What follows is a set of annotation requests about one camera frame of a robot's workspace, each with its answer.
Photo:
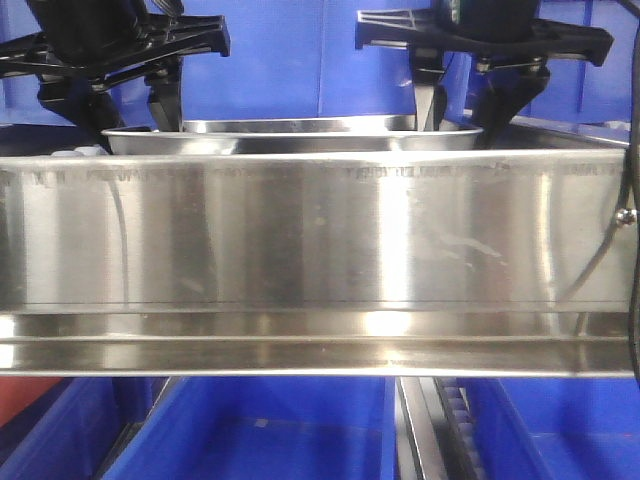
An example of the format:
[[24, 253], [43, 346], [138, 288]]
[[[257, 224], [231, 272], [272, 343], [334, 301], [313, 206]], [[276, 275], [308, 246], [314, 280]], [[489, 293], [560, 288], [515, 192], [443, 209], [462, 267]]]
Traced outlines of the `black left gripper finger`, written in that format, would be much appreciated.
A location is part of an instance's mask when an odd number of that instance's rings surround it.
[[125, 123], [110, 94], [96, 91], [83, 76], [42, 74], [37, 78], [40, 105], [79, 127], [111, 153], [103, 131], [124, 127]]
[[147, 105], [160, 131], [182, 130], [181, 80], [182, 59], [178, 56], [161, 61], [145, 76]]

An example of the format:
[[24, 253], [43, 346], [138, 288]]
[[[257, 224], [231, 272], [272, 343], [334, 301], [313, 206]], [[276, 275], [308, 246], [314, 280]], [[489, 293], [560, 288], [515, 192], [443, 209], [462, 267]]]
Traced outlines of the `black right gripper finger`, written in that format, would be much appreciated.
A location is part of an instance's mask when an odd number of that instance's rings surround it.
[[410, 69], [415, 100], [417, 131], [438, 131], [447, 106], [440, 84], [445, 74], [443, 53], [426, 47], [410, 48]]
[[492, 145], [511, 120], [548, 85], [546, 57], [480, 57], [470, 78], [471, 123], [482, 128], [477, 145]]

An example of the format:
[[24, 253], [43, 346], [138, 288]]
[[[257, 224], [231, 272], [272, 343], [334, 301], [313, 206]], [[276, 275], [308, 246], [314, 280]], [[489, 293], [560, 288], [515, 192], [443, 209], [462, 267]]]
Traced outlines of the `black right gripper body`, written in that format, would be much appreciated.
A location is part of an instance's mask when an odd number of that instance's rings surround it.
[[538, 7], [537, 1], [434, 1], [422, 9], [360, 10], [355, 46], [604, 63], [613, 44], [606, 30], [540, 18]]

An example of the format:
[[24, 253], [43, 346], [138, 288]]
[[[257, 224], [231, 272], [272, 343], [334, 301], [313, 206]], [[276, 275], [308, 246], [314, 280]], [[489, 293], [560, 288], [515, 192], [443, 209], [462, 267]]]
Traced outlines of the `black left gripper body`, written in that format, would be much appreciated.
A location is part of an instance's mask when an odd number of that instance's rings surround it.
[[100, 79], [131, 67], [142, 75], [165, 60], [230, 55], [225, 17], [187, 16], [180, 1], [28, 1], [40, 31], [1, 44], [1, 76]]

